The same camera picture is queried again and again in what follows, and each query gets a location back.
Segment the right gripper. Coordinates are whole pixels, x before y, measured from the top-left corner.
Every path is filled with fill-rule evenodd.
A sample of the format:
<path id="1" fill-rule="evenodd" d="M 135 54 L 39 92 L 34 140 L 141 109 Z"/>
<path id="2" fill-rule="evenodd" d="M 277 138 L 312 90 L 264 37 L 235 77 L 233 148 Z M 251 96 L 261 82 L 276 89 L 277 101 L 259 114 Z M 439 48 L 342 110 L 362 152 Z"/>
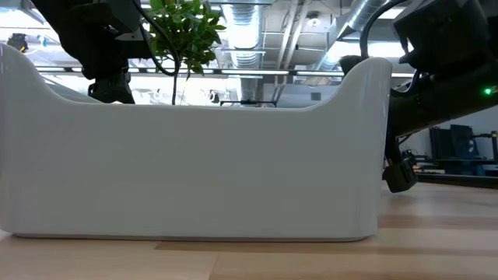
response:
<path id="1" fill-rule="evenodd" d="M 409 159 L 403 157 L 393 134 L 386 135 L 384 158 L 387 165 L 382 178 L 386 181 L 391 193 L 407 191 L 418 182 Z"/>

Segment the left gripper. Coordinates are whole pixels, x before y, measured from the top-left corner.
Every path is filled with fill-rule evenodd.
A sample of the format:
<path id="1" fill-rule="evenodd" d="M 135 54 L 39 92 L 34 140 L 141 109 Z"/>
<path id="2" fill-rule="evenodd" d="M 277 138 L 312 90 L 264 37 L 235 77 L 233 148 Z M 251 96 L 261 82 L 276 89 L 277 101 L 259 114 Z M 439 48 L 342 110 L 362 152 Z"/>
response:
<path id="1" fill-rule="evenodd" d="M 88 96 L 102 103 L 134 104 L 135 100 L 129 87 L 131 74 L 128 72 L 128 60 L 99 61 L 96 65 L 85 65 L 83 74 L 93 79 L 87 90 Z"/>

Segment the grey plastic basket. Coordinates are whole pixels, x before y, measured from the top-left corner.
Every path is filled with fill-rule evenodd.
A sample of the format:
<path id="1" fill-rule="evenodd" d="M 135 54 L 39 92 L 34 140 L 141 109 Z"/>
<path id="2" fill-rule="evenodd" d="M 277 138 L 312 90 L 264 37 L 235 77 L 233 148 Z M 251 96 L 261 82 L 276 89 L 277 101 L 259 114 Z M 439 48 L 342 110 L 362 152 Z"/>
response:
<path id="1" fill-rule="evenodd" d="M 0 230 L 361 240 L 377 231 L 392 65 L 304 108 L 75 102 L 0 44 Z"/>

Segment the black background rack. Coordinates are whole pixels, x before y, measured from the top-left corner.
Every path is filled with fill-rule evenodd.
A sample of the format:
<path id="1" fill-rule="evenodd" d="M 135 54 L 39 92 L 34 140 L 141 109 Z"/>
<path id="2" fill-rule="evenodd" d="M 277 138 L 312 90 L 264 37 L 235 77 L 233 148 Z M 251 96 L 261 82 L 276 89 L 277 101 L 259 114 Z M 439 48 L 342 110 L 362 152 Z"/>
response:
<path id="1" fill-rule="evenodd" d="M 449 128 L 431 127 L 428 133 L 429 155 L 408 147 L 402 151 L 416 171 L 481 177 L 486 175 L 486 166 L 498 167 L 497 131 L 475 134 L 470 126 L 451 124 Z M 480 153 L 478 138 L 489 140 L 491 156 Z"/>

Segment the green leafy plant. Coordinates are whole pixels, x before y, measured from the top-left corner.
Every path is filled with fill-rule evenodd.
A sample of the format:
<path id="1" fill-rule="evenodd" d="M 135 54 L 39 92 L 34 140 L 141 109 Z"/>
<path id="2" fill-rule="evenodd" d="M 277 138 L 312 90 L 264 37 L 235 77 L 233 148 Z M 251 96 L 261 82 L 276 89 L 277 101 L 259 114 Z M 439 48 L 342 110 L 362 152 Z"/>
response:
<path id="1" fill-rule="evenodd" d="M 146 43 L 156 70 L 174 79 L 171 103 L 177 99 L 177 77 L 204 74 L 204 67 L 216 59 L 214 46 L 222 43 L 219 22 L 205 0 L 150 0 L 144 20 L 149 24 Z"/>

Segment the black background machine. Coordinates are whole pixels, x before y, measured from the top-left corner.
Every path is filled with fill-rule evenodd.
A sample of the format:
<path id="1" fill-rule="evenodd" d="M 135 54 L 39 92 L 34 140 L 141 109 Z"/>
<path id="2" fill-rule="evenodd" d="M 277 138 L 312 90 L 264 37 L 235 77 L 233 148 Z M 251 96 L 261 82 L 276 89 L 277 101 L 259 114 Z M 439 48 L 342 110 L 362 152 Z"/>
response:
<path id="1" fill-rule="evenodd" d="M 25 53 L 29 49 L 25 33 L 13 33 L 12 36 L 8 38 L 7 44 L 21 53 Z"/>

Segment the person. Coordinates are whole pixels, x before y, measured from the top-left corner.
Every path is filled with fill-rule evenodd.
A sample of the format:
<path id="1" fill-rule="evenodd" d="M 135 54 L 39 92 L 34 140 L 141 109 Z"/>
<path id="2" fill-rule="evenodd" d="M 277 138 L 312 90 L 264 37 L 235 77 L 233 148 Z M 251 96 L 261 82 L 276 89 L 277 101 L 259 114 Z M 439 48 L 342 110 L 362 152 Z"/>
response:
<path id="1" fill-rule="evenodd" d="M 363 61 L 363 58 L 360 55 L 346 55 L 341 57 L 338 61 L 344 76 L 347 76 L 348 73 L 359 63 Z"/>

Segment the black aluminium table frame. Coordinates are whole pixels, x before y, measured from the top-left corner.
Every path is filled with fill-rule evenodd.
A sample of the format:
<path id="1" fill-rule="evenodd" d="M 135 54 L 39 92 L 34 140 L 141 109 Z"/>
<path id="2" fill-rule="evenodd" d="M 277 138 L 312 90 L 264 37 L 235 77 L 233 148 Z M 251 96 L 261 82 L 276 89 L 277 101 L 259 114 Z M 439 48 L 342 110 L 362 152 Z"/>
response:
<path id="1" fill-rule="evenodd" d="M 482 177 L 442 173 L 417 173 L 416 176 L 419 182 L 423 183 L 498 190 L 498 177 Z"/>

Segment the silver ventilation duct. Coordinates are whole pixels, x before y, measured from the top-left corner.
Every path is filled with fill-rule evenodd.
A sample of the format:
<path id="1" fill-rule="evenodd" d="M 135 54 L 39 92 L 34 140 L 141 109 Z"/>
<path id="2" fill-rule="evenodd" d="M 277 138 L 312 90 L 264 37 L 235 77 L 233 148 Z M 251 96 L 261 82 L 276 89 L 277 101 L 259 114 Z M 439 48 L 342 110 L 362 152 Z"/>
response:
<path id="1" fill-rule="evenodd" d="M 314 64 L 313 70 L 331 71 L 342 57 L 352 55 L 348 48 L 355 49 L 358 44 L 352 45 L 342 39 L 352 33 L 360 33 L 368 19 L 387 1 L 355 0 L 346 14 L 334 18 L 327 32 L 325 52 Z"/>
<path id="2" fill-rule="evenodd" d="M 232 68 L 256 69 L 261 67 L 263 54 L 261 31 L 264 7 L 249 4 L 223 4 Z"/>

